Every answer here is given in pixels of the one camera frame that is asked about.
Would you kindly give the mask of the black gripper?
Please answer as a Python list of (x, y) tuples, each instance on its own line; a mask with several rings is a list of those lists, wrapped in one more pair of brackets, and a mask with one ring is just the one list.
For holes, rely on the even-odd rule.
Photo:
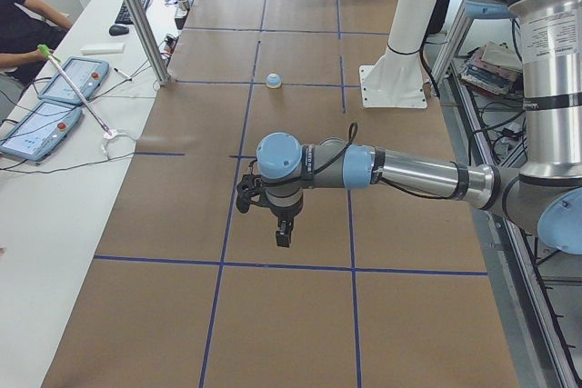
[(276, 245), (278, 247), (290, 247), (292, 242), (292, 233), (294, 229), (294, 219), (303, 209), (303, 200), (288, 206), (279, 206), (271, 203), (269, 209), (277, 218), (276, 228)]

